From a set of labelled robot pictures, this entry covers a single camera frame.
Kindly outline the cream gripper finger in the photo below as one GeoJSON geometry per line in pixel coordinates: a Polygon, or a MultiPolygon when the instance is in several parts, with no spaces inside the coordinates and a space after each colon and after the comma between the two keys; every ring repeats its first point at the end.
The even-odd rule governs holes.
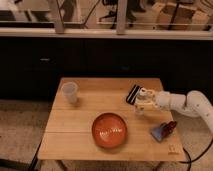
{"type": "Polygon", "coordinates": [[[153,103],[135,103],[135,106],[138,109],[143,109],[143,110],[152,110],[155,108],[155,106],[153,105],[153,103]]]}
{"type": "Polygon", "coordinates": [[[143,97],[154,97],[156,94],[155,90],[141,88],[139,94],[143,97]]]}

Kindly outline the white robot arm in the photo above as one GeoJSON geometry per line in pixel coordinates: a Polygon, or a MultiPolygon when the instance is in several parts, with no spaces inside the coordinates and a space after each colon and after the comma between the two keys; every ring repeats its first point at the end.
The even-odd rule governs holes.
{"type": "Polygon", "coordinates": [[[186,95],[142,88],[136,95],[135,108],[144,110],[173,110],[188,117],[201,117],[213,134],[213,105],[200,91],[186,95]]]}

